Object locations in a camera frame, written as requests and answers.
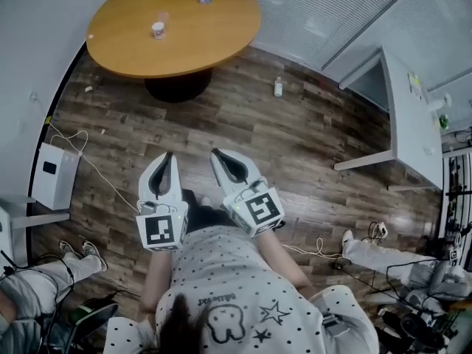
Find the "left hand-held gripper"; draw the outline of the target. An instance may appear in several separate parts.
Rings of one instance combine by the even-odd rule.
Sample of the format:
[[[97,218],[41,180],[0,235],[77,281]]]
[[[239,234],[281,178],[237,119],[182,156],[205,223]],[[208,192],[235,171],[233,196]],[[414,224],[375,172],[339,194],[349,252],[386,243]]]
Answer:
[[[172,152],[155,158],[139,178],[139,198],[145,201],[177,202],[175,205],[156,203],[153,215],[138,215],[136,223],[142,245],[153,252],[172,251],[184,245],[187,232],[188,203],[182,200],[178,160]]]

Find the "person's left forearm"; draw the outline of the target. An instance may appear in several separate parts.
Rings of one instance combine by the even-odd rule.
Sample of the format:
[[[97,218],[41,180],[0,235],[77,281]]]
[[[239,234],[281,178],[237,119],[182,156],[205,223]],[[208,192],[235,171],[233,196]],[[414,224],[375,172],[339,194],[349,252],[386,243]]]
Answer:
[[[170,251],[160,251],[151,255],[139,300],[139,311],[141,313],[156,312],[160,299],[170,287],[171,272],[172,253]]]

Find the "black metal rack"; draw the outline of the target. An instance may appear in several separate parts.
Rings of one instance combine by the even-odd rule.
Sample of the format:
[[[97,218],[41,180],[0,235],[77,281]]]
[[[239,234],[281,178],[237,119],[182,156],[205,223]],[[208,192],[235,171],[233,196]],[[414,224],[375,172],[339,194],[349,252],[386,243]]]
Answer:
[[[472,243],[472,153],[443,159],[443,194],[439,237],[460,247],[465,266]]]

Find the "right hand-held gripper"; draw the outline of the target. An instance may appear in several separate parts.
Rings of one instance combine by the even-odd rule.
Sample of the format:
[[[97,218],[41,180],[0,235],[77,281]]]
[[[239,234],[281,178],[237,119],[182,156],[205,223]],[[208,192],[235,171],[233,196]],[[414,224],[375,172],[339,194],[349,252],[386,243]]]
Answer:
[[[225,210],[249,237],[256,237],[281,224],[285,212],[277,191],[268,185],[252,159],[234,150],[214,148],[210,162],[218,186],[224,195],[229,195],[223,200]],[[260,181],[258,192],[241,199],[240,192],[256,180]]]

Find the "person's white dotted shirt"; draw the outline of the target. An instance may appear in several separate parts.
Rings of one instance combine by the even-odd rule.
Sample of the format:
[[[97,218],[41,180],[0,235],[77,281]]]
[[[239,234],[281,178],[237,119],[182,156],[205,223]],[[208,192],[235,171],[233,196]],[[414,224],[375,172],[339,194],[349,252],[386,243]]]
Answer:
[[[103,354],[379,354],[375,328],[347,286],[306,300],[238,228],[200,229],[171,253],[170,287],[156,312],[140,322],[111,319]]]

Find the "person's dark trousers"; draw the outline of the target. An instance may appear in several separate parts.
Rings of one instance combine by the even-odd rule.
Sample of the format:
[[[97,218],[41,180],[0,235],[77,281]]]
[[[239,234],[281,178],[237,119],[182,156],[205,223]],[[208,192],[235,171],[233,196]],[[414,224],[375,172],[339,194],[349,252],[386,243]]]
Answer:
[[[182,190],[183,201],[189,205],[187,213],[187,234],[213,226],[236,226],[228,214],[221,209],[201,206],[192,190]]]

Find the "white box appliance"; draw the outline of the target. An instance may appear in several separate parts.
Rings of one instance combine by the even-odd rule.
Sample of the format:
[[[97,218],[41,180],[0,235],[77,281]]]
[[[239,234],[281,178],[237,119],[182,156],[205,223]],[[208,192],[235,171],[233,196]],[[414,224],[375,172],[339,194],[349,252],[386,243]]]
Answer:
[[[51,210],[68,209],[79,160],[76,153],[42,143],[31,197]]]

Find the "black table pedestal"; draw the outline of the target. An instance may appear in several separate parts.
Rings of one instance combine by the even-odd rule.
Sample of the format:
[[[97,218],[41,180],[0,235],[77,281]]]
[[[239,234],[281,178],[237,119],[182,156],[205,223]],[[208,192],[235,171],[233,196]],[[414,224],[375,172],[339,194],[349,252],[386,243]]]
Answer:
[[[149,94],[166,103],[182,103],[202,94],[212,79],[212,68],[179,76],[145,79]]]

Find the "person's right forearm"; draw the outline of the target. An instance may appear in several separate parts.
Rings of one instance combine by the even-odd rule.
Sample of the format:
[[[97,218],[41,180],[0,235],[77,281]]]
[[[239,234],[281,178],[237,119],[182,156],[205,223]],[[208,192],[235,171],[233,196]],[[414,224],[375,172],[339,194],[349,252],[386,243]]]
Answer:
[[[285,250],[272,230],[256,236],[255,243],[271,269],[286,278],[306,300],[315,295],[316,290],[308,276]]]

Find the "grey window blinds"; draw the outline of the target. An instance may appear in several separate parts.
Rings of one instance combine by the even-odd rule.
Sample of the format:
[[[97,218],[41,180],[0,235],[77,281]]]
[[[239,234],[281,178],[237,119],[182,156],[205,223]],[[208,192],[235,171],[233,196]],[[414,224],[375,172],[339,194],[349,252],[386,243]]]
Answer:
[[[472,0],[258,0],[255,44],[334,80],[379,49],[432,89],[472,70]]]

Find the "white desk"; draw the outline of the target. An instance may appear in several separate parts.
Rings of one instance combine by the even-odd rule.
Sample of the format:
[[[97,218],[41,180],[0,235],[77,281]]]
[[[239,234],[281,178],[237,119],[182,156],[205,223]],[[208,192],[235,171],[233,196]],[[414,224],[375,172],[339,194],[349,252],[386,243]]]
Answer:
[[[443,189],[443,152],[440,129],[427,105],[427,93],[413,94],[413,75],[404,62],[387,49],[354,69],[339,83],[341,90],[351,86],[377,64],[381,64],[389,104],[390,149],[334,164],[335,171],[351,170],[384,162],[397,161],[426,180],[425,184],[389,185],[389,191]]]
[[[36,200],[29,196],[0,194],[0,274],[5,266],[11,266],[8,260],[20,266],[28,264],[28,229],[70,218],[68,212],[48,210],[41,204],[39,207],[45,213],[29,216],[28,207],[34,204]]]

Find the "small white device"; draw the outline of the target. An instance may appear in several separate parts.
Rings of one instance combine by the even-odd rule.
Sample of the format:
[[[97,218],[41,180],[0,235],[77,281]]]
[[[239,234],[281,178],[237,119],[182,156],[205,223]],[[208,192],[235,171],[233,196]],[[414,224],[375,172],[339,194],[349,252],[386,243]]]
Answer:
[[[429,100],[428,110],[430,112],[435,112],[444,107],[450,107],[451,104],[452,104],[452,99],[451,99],[450,94],[444,93],[444,95],[441,98]]]

